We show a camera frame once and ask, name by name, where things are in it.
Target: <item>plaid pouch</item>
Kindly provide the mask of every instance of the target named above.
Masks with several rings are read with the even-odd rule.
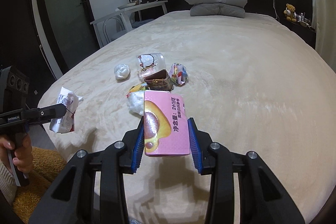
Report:
[[[144,78],[150,90],[171,91],[174,88],[168,72],[163,69]]]

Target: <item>white sweater cuff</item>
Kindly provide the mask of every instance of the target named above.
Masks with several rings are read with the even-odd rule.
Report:
[[[10,205],[12,205],[14,201],[16,189],[17,186],[15,184],[13,175],[0,161],[0,190]]]

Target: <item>metal bolt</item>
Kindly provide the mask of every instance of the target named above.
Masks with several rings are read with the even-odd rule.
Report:
[[[119,141],[119,142],[116,142],[116,143],[114,144],[114,147],[120,149],[120,148],[123,148],[124,145],[125,145],[125,144],[124,144],[123,142]]]
[[[247,155],[250,159],[256,159],[258,157],[258,154],[254,151],[250,151]]]
[[[77,155],[78,158],[82,158],[86,155],[86,151],[85,150],[79,150],[79,151],[77,151],[76,155]]]
[[[211,145],[210,145],[210,147],[212,148],[212,149],[219,149],[220,148],[220,145],[219,145],[219,143],[211,143]]]

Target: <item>brown fuzzy fabric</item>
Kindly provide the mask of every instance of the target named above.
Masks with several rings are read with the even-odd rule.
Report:
[[[66,165],[57,151],[33,147],[34,170],[29,173],[30,184],[18,187],[13,202],[14,212],[28,223],[28,219],[44,192]]]

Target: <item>transparent plastic cup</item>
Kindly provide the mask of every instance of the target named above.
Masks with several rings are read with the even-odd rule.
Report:
[[[141,80],[160,70],[166,69],[166,62],[162,53],[141,54],[136,57],[136,67]]]

